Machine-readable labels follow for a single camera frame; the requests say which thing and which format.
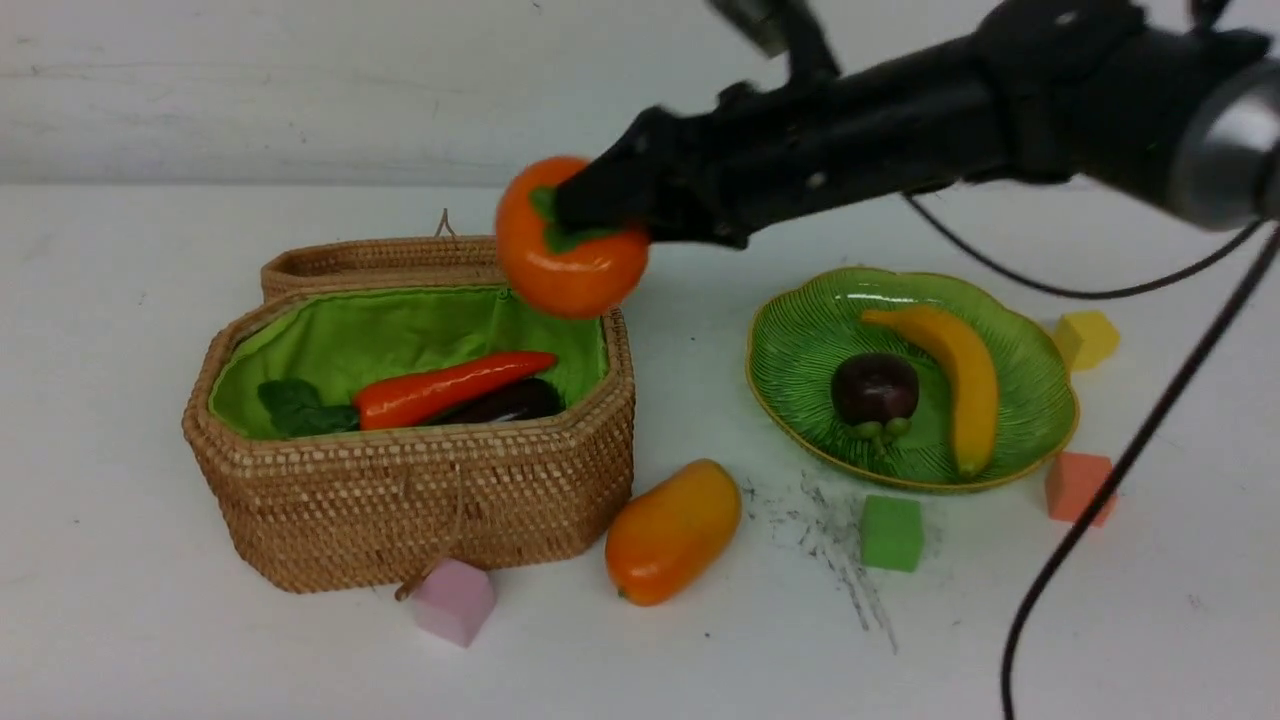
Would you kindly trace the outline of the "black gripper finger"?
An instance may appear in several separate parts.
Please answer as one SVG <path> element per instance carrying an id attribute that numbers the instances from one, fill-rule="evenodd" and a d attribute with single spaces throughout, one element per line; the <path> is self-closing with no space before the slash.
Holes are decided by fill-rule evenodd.
<path id="1" fill-rule="evenodd" d="M 654 132 L 628 128 L 603 154 L 556 187 L 556 220 L 570 232 L 645 223 L 658 204 L 660 159 Z"/>

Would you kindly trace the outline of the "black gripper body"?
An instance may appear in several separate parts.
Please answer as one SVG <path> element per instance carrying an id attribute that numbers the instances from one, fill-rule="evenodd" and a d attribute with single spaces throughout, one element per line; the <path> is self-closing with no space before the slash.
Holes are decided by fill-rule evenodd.
<path id="1" fill-rule="evenodd" d="M 771 225 L 1006 167 L 1010 127 L 960 40 L 820 85 L 733 92 L 677 120 L 646 224 L 657 242 L 744 249 Z"/>

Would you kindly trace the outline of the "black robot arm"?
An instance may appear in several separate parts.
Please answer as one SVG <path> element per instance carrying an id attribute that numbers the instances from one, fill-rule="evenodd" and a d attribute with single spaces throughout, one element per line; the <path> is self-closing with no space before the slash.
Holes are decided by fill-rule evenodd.
<path id="1" fill-rule="evenodd" d="M 957 183 L 1087 176 L 1204 229 L 1277 217 L 1268 36 L 1174 33 L 1132 1 L 1002 1 L 963 37 L 842 74 L 805 1 L 716 9 L 788 79 L 641 113 L 554 192 L 566 231 L 746 247 L 758 231 Z"/>

